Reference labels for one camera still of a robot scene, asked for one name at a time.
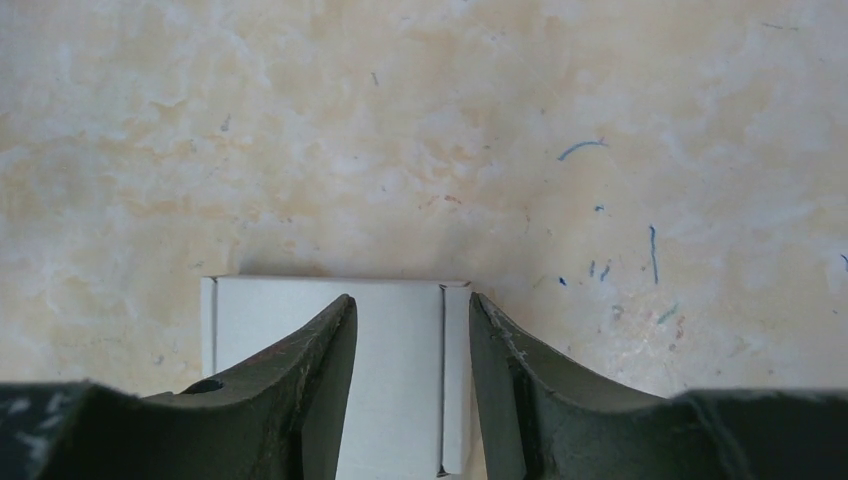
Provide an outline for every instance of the beige surface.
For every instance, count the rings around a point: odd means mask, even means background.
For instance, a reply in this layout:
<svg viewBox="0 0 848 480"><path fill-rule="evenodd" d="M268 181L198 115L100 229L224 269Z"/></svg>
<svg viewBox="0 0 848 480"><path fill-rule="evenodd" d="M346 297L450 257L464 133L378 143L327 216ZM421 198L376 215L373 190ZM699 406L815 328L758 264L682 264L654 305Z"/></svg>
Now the beige surface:
<svg viewBox="0 0 848 480"><path fill-rule="evenodd" d="M472 280L659 394L848 386L846 20L2 0L0 377L182 388L199 277L242 272Z"/></svg>

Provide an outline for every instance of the white box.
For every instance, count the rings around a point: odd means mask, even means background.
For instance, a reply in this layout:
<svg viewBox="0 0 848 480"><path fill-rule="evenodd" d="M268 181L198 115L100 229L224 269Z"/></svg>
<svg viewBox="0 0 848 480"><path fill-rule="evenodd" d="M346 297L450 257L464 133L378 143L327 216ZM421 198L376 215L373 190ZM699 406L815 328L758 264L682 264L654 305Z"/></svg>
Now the white box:
<svg viewBox="0 0 848 480"><path fill-rule="evenodd" d="M356 300L358 332L336 478L461 475L471 413L467 282L204 278L204 377L291 334L345 293Z"/></svg>

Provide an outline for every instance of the blue ink mark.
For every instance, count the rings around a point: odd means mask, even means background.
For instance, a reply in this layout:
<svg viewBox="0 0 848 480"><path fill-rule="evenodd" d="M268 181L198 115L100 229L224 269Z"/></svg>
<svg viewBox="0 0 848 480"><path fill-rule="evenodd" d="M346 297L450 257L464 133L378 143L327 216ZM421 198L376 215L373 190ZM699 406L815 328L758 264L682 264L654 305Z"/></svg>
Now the blue ink mark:
<svg viewBox="0 0 848 480"><path fill-rule="evenodd" d="M597 145L599 147L608 147L609 146L606 143L604 143L604 137L601 137L601 139L598 140L598 141L591 140L591 141L588 141L588 142L575 143L574 145L571 146L571 148L562 152L562 155L560 155L557 158L557 160L559 160L561 162L561 161L565 160L565 157L567 157L569 154L571 154L571 152L573 152L573 151L575 151L579 148L582 148L582 147L588 147L589 145Z"/></svg>
<svg viewBox="0 0 848 480"><path fill-rule="evenodd" d="M660 284L660 273L657 269L657 229L651 225L651 263L654 265L654 285Z"/></svg>
<svg viewBox="0 0 848 480"><path fill-rule="evenodd" d="M662 316L660 317L660 319L659 319L659 320L657 320L657 325L662 325L663 323L665 323L665 321L666 321L666 320L668 320L669 318L671 318L671 316L672 316L672 315L674 315L675 313L677 313L677 307L679 307L679 306L680 306L680 303L679 303L679 302L678 302L678 303L675 303L675 304L674 304L674 306L673 306L673 307L671 307L671 310L669 310L669 311L667 311L667 312L663 313L663 314L662 314Z"/></svg>

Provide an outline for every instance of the green mark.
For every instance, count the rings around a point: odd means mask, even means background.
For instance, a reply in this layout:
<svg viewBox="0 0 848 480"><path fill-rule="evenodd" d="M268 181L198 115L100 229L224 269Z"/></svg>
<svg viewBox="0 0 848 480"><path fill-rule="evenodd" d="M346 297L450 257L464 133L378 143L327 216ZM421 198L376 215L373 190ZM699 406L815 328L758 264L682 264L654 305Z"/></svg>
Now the green mark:
<svg viewBox="0 0 848 480"><path fill-rule="evenodd" d="M657 325L662 325L663 323L665 323L665 321L666 321L666 320L668 320L669 318L671 318L671 316L672 316L672 315L674 315L675 313L677 313L677 307L679 307L679 306L680 306L680 303L679 303L679 302L678 302L678 303L675 303L675 304L674 304L674 306L673 306L673 307L671 307L671 310L669 310L669 311L667 311L667 312L663 313L663 314L662 314L662 316L660 317L660 319L659 319L659 320L657 320Z"/></svg>

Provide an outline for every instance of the stained surface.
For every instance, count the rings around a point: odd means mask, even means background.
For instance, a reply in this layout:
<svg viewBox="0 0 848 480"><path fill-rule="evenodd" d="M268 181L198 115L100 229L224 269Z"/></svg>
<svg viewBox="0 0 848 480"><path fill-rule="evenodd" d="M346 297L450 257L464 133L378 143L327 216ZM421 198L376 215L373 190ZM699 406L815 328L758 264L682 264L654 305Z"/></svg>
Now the stained surface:
<svg viewBox="0 0 848 480"><path fill-rule="evenodd" d="M471 280L661 395L846 386L846 19L0 2L0 377L180 390L241 272Z"/></svg>

